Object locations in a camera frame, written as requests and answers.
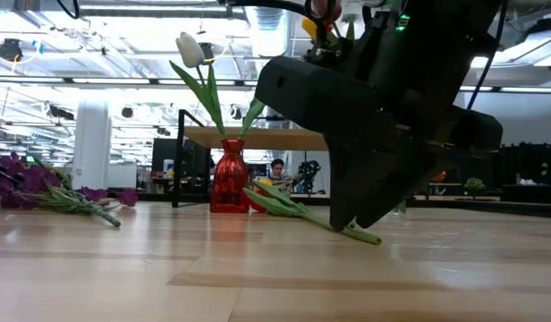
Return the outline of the white pillar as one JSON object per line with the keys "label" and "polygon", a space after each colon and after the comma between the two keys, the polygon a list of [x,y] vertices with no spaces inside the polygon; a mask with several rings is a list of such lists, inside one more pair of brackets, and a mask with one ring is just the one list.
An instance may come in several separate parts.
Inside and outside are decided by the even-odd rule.
{"label": "white pillar", "polygon": [[107,187],[112,130],[108,95],[99,89],[80,93],[72,160],[72,187]]}

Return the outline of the ceiling light strip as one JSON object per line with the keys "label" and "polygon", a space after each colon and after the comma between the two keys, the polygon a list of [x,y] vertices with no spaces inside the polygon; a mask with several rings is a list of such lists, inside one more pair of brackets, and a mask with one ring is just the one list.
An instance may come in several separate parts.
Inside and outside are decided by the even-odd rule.
{"label": "ceiling light strip", "polygon": [[69,78],[49,76],[5,76],[0,82],[20,84],[105,84],[105,85],[185,85],[183,80],[154,78]]}

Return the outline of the purple flower bunch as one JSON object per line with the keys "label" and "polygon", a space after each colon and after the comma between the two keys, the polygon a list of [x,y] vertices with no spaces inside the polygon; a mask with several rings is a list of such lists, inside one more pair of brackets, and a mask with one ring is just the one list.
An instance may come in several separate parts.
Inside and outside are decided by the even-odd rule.
{"label": "purple flower bunch", "polygon": [[111,198],[104,189],[74,189],[69,174],[15,152],[0,157],[0,208],[97,216],[119,227],[121,222],[109,212],[120,206],[133,208],[138,200],[133,190],[120,191]]}

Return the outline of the red glass vase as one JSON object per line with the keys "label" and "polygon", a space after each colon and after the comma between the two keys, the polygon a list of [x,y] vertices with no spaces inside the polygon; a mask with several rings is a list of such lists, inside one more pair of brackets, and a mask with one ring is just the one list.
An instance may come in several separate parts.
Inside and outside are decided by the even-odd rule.
{"label": "red glass vase", "polygon": [[216,165],[211,190],[211,213],[248,213],[250,201],[243,191],[249,186],[248,168],[242,157],[244,141],[222,140],[224,154]]}

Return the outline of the yellow and orange tulip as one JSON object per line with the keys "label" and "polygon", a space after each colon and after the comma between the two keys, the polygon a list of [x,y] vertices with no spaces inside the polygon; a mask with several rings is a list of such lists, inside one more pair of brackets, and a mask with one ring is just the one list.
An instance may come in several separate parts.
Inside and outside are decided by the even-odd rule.
{"label": "yellow and orange tulip", "polygon": [[[326,42],[334,42],[336,40],[336,37],[333,33],[334,27],[332,26],[332,24],[330,22],[324,22],[323,26],[326,28]],[[311,38],[311,44],[315,45],[316,42],[319,40],[317,24],[314,21],[304,17],[301,21],[301,27],[309,34]]]}

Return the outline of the black monitor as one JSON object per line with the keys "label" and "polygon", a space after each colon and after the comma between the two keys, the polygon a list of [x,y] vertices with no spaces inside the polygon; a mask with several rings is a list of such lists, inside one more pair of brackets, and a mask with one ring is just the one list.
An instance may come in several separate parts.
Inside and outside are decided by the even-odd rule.
{"label": "black monitor", "polygon": [[[152,152],[152,171],[162,172],[165,159],[176,159],[176,139],[154,139]],[[204,174],[206,166],[206,149],[192,140],[182,145],[182,172],[187,174]]]}

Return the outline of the dark red tulip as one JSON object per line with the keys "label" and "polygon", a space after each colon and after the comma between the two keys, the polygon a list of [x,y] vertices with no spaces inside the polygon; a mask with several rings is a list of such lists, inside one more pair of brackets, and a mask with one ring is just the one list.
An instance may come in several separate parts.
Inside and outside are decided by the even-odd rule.
{"label": "dark red tulip", "polygon": [[342,14],[341,0],[311,0],[311,12],[318,19],[325,18],[323,24],[332,24]]}

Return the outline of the black cabinet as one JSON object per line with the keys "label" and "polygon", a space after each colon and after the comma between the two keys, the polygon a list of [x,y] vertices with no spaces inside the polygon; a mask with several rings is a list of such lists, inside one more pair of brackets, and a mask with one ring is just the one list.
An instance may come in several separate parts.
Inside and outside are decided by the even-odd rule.
{"label": "black cabinet", "polygon": [[551,144],[503,145],[494,158],[496,184],[551,185]]}

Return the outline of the person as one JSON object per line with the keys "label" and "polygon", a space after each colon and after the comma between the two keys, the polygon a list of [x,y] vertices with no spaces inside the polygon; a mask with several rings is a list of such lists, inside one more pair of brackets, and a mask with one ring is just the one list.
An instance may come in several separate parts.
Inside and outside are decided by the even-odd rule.
{"label": "person", "polygon": [[284,173],[284,161],[280,158],[271,162],[268,179],[281,192],[292,192],[294,185],[298,182],[295,176]]}

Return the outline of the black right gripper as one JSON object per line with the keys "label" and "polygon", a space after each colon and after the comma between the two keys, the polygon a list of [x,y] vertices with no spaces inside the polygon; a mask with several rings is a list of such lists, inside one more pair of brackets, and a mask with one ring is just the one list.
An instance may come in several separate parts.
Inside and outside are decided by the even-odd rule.
{"label": "black right gripper", "polygon": [[[288,57],[271,60],[257,94],[326,142],[331,174],[329,223],[342,231],[355,217],[370,227],[437,172],[446,153],[486,157],[503,127],[489,114],[454,105],[468,71],[460,57],[382,57],[369,73],[335,71]],[[361,205],[360,162],[392,165]]]}

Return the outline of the wooden shelf with black legs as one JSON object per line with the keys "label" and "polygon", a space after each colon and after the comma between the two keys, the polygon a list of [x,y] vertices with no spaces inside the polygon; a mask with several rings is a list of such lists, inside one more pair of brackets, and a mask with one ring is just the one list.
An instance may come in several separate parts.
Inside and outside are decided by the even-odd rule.
{"label": "wooden shelf with black legs", "polygon": [[[196,127],[189,129],[184,128],[184,117],[188,113],[181,110],[178,115],[178,134],[177,134],[177,147],[176,147],[176,159],[174,161],[174,192],[172,196],[173,206],[178,206],[180,189],[181,189],[181,176],[182,176],[182,145],[185,137],[190,140],[194,140],[201,146],[207,149],[221,148],[223,151],[222,140],[226,139],[238,139],[239,130],[236,128],[229,128],[226,130],[227,138],[224,139],[216,128],[204,127],[202,124],[198,124]],[[273,150],[303,150],[303,151],[326,151],[327,145],[321,134],[313,131],[305,130],[289,130],[289,129],[250,129],[246,132],[242,138],[244,141],[243,149],[273,149]],[[209,161],[206,160],[206,166],[204,178],[205,194],[210,197],[213,181],[209,180]]]}

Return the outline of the silver ventilation duct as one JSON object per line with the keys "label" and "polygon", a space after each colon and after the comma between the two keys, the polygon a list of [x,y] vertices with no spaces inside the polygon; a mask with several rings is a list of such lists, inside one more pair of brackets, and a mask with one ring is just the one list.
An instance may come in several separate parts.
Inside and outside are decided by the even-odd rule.
{"label": "silver ventilation duct", "polygon": [[260,79],[270,59],[289,54],[294,13],[265,6],[246,6],[245,13],[250,24],[252,56],[256,57],[255,65]]}

